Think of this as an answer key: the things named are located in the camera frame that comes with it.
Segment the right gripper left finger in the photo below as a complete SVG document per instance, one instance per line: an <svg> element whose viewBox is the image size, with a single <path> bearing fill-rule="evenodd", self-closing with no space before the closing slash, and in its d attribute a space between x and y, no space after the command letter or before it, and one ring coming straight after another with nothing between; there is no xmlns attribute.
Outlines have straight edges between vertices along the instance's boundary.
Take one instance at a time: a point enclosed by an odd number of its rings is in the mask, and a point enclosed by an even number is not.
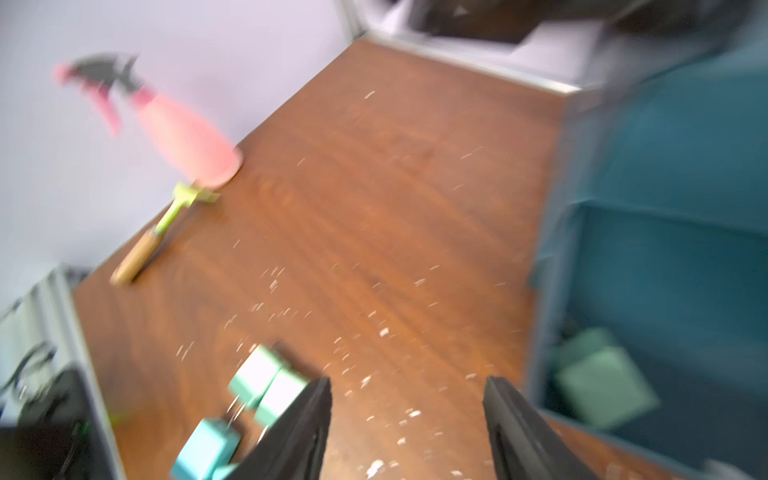
<svg viewBox="0 0 768 480"><path fill-rule="evenodd" d="M233 480L318 480L332 415L328 377L311 381L227 476Z"/></svg>

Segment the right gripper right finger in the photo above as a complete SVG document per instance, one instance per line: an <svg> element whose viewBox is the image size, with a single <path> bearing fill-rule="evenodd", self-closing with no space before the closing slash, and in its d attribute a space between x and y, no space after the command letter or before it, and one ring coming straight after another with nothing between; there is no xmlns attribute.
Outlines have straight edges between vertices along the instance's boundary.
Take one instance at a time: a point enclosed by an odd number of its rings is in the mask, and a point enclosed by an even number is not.
<svg viewBox="0 0 768 480"><path fill-rule="evenodd" d="M483 407L498 479L598 479L509 380L487 378Z"/></svg>

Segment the green plug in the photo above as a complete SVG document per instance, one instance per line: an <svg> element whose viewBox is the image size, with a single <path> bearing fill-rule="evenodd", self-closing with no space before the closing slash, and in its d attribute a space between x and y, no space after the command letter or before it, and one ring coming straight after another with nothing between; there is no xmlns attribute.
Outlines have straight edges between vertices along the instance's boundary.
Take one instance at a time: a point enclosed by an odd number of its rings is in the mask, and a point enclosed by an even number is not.
<svg viewBox="0 0 768 480"><path fill-rule="evenodd" d="M559 345L553 377L575 417L600 431L620 428L661 405L627 350L604 328L584 330Z"/></svg>
<svg viewBox="0 0 768 480"><path fill-rule="evenodd" d="M245 409L253 410L278 373L288 367L288 361L278 352L257 345L230 380L228 390Z"/></svg>
<svg viewBox="0 0 768 480"><path fill-rule="evenodd" d="M308 383L304 376L293 370L280 370L260 400L254 420L262 427L271 427Z"/></svg>

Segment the teal drawer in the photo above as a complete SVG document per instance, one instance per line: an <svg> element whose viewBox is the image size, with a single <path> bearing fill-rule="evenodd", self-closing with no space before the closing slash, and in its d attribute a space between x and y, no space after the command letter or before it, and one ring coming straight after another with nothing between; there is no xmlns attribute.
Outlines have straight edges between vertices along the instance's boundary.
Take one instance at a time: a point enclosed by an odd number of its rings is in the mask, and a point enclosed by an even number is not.
<svg viewBox="0 0 768 480"><path fill-rule="evenodd" d="M526 393L545 412L671 470L709 462L767 475L767 239L581 205L537 260L538 311ZM658 409L600 431L553 377L568 338L604 328L641 369Z"/></svg>

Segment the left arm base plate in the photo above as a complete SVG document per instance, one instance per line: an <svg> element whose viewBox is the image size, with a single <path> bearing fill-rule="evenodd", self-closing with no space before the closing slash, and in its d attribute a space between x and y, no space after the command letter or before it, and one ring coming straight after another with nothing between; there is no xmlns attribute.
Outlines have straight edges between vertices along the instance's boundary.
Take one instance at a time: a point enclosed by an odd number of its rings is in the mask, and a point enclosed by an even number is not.
<svg viewBox="0 0 768 480"><path fill-rule="evenodd" d="M77 368L55 377L14 424L1 426L3 479L113 479L87 384Z"/></svg>

